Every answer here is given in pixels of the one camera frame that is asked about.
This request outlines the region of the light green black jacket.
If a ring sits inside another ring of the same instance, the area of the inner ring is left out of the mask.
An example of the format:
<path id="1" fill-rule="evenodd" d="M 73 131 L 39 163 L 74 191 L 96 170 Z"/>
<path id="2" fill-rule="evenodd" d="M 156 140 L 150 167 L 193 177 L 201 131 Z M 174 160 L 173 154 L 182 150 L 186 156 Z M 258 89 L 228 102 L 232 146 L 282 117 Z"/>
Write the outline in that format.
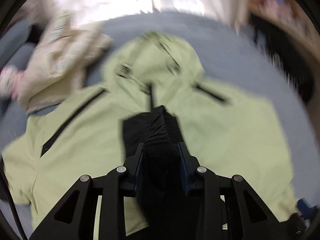
<path id="1" fill-rule="evenodd" d="M 151 32 L 2 153 L 32 239 L 298 239 L 293 168 L 271 102 L 206 78 Z"/>

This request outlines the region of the cream white puffer jacket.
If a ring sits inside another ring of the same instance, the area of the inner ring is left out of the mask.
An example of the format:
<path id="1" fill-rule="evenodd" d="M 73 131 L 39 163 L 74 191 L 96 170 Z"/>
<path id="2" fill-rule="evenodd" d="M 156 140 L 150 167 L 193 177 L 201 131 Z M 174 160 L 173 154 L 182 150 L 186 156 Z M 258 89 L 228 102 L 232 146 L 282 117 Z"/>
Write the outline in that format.
<path id="1" fill-rule="evenodd" d="M 72 27 L 69 11 L 57 14 L 42 33 L 18 84 L 17 102 L 33 113 L 63 102 L 84 87 L 86 68 L 110 48 L 100 23 Z"/>

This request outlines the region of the blue plush bed blanket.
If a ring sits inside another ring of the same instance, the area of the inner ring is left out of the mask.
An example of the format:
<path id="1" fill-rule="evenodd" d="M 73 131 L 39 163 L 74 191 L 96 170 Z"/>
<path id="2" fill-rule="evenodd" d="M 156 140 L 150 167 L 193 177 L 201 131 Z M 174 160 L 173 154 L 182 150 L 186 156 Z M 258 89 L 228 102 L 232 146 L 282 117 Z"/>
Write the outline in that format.
<path id="1" fill-rule="evenodd" d="M 194 15 L 103 23 L 111 51 L 86 88 L 26 118 L 1 118 L 5 174 L 28 235 L 83 174 L 124 162 L 122 122 L 150 103 L 177 116 L 189 152 L 221 176 L 242 175 L 279 221 L 305 198 L 319 203 L 319 150 L 306 110 L 283 74 L 245 36 Z"/>

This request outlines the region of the pink white cat plush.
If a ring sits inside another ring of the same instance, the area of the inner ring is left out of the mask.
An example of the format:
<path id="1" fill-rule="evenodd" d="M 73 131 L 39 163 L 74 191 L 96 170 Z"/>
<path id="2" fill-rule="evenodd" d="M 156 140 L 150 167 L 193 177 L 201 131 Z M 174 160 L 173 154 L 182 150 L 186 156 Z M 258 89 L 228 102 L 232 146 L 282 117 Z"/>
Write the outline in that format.
<path id="1" fill-rule="evenodd" d="M 17 98 L 23 76 L 24 71 L 18 70 L 14 65 L 3 67 L 0 78 L 0 93 L 2 99 L 15 100 Z"/>

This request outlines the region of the lower blue rolled pillow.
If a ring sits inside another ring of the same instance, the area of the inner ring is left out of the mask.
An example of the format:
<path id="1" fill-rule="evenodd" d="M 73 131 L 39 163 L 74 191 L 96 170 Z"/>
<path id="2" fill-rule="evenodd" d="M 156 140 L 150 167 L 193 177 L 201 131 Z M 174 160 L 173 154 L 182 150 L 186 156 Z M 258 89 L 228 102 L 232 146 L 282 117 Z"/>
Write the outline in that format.
<path id="1" fill-rule="evenodd" d="M 27 67 L 35 47 L 36 45 L 34 43 L 25 43 L 9 57 L 5 63 L 1 63 L 1 69 L 6 65 L 13 65 L 19 70 L 24 70 Z"/>

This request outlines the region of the wooden bookshelf desk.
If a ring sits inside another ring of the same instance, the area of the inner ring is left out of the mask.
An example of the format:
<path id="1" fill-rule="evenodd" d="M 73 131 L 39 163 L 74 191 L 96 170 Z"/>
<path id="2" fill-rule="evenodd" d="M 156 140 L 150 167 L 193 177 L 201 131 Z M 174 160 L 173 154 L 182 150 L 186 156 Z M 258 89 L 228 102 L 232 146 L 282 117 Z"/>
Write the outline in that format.
<path id="1" fill-rule="evenodd" d="M 247 6 L 319 61 L 319 0 L 248 0 Z"/>

